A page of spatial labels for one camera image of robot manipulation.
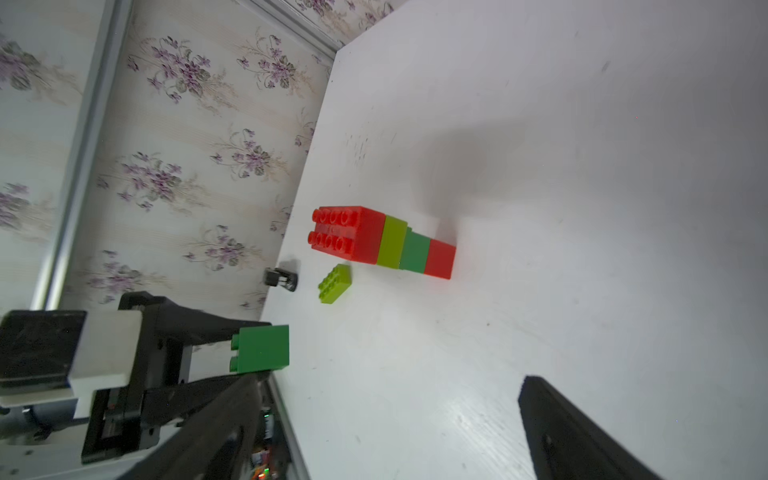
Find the stacked lego bricks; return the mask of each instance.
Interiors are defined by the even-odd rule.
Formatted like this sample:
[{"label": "stacked lego bricks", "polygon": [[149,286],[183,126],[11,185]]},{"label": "stacked lego bricks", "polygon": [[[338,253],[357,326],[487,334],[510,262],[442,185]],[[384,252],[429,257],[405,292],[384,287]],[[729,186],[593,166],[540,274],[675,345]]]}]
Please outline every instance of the stacked lego bricks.
[{"label": "stacked lego bricks", "polygon": [[456,247],[425,237],[398,218],[365,207],[320,207],[312,213],[314,250],[344,260],[450,279]]}]

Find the lego stud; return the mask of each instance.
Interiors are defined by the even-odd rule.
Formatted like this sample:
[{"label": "lego stud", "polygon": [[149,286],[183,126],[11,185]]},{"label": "lego stud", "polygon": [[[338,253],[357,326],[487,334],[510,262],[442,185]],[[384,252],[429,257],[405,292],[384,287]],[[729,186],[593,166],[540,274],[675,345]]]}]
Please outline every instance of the lego stud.
[{"label": "lego stud", "polygon": [[357,221],[357,212],[353,212],[351,210],[344,210],[341,215],[339,215],[339,222],[344,225],[345,227],[351,227],[355,224]]}]

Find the lego brick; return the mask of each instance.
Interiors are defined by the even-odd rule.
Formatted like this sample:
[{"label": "lego brick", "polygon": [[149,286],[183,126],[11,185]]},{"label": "lego brick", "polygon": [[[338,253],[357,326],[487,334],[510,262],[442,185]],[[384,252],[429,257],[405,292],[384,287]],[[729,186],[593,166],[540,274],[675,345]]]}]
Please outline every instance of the lego brick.
[{"label": "lego brick", "polygon": [[320,289],[320,302],[321,303],[333,303],[342,293],[346,292],[346,289],[352,285],[352,274],[349,265],[339,263],[331,273],[326,275],[326,278],[317,286]]},{"label": "lego brick", "polygon": [[320,207],[312,213],[314,250],[344,260],[376,263],[386,215],[365,207]]},{"label": "lego brick", "polygon": [[439,276],[440,278],[451,278],[453,270],[453,259],[456,256],[456,247],[448,245],[434,238],[429,241],[429,255],[427,255],[427,264],[424,268],[424,274]]},{"label": "lego brick", "polygon": [[419,235],[408,227],[406,242],[402,245],[400,256],[400,270],[424,273],[429,255],[429,237]]},{"label": "lego brick", "polygon": [[230,371],[237,373],[278,370],[288,366],[288,325],[248,326],[232,335]]},{"label": "lego brick", "polygon": [[407,222],[399,218],[390,217],[389,215],[386,216],[381,246],[379,247],[379,258],[376,260],[376,265],[388,266],[389,268],[400,267],[402,245],[406,241],[407,230]]}]

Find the small black object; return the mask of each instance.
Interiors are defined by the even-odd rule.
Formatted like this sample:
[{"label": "small black object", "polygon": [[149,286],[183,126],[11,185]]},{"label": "small black object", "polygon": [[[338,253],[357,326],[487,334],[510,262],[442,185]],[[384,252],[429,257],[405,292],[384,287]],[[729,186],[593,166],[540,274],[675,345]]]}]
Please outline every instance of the small black object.
[{"label": "small black object", "polygon": [[293,292],[299,285],[299,275],[282,268],[265,268],[264,283],[269,286],[280,285],[282,288]]}]

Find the black metal bracket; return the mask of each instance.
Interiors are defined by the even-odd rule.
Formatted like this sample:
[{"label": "black metal bracket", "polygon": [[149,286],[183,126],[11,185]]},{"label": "black metal bracket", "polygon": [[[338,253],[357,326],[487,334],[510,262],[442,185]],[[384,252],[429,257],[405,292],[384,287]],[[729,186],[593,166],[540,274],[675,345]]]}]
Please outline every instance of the black metal bracket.
[{"label": "black metal bracket", "polygon": [[240,478],[254,443],[264,437],[266,423],[259,376],[236,378],[176,435],[119,480]]},{"label": "black metal bracket", "polygon": [[538,480],[660,480],[543,378],[525,377],[518,404]]},{"label": "black metal bracket", "polygon": [[[187,418],[231,384],[231,380],[216,379],[187,384],[185,372],[193,346],[229,340],[243,327],[271,325],[226,319],[147,292],[125,293],[118,309],[142,312],[134,366],[127,386],[99,390],[94,395],[83,463],[155,446],[165,422]],[[160,398],[169,396],[179,396],[179,400],[173,406],[162,406]]]}]

